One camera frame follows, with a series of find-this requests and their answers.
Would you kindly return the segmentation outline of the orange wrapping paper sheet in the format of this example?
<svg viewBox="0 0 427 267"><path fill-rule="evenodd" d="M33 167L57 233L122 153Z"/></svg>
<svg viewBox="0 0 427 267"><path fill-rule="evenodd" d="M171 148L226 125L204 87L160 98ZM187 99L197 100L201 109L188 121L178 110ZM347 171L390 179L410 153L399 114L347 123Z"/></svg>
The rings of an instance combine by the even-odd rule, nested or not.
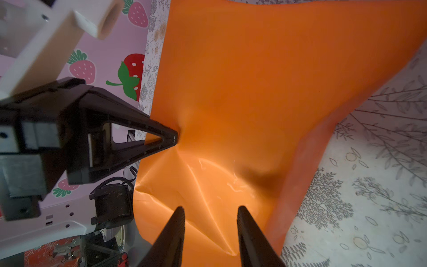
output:
<svg viewBox="0 0 427 267"><path fill-rule="evenodd" d="M335 125L427 37L425 1L172 1L151 117L176 146L140 162L136 225L185 210L183 265L240 265L245 206L278 254Z"/></svg>

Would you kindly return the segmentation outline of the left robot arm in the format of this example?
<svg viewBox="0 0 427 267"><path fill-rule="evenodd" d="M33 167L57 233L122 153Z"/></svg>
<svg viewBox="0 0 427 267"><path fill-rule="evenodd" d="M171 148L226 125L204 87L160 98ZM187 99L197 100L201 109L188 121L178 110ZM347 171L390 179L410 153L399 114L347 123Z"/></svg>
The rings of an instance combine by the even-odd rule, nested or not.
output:
<svg viewBox="0 0 427 267"><path fill-rule="evenodd" d="M1 257L133 219L111 175L176 145L175 130L67 78L1 101Z"/></svg>

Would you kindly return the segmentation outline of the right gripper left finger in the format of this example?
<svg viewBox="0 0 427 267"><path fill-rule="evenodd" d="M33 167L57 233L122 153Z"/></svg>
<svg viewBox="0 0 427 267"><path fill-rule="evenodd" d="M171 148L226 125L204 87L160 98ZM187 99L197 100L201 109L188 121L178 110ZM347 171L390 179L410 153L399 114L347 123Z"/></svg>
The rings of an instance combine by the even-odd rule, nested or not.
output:
<svg viewBox="0 0 427 267"><path fill-rule="evenodd" d="M180 267L185 238L185 211L179 206L137 265L138 267Z"/></svg>

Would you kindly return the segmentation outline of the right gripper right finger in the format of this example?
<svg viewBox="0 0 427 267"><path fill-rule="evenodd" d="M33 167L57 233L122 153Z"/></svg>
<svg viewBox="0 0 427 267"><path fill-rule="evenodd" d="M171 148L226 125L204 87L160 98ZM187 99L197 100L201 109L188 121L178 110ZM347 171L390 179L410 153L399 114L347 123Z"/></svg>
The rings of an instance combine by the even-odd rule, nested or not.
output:
<svg viewBox="0 0 427 267"><path fill-rule="evenodd" d="M237 226L242 267L286 266L245 206L238 208Z"/></svg>

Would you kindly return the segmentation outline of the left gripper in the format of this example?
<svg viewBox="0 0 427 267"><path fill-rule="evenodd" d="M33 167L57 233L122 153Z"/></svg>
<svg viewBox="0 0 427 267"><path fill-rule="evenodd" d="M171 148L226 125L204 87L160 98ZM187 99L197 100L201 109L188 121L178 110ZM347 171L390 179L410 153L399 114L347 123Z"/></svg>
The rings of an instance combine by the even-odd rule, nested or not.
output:
<svg viewBox="0 0 427 267"><path fill-rule="evenodd" d="M78 103L85 133L73 140L69 154L71 185L92 184L176 145L177 131L108 91L89 89L85 80L68 77L1 100L1 214L5 220L41 215L40 201L67 166L66 149L76 132ZM118 144L112 139L113 124L160 138Z"/></svg>

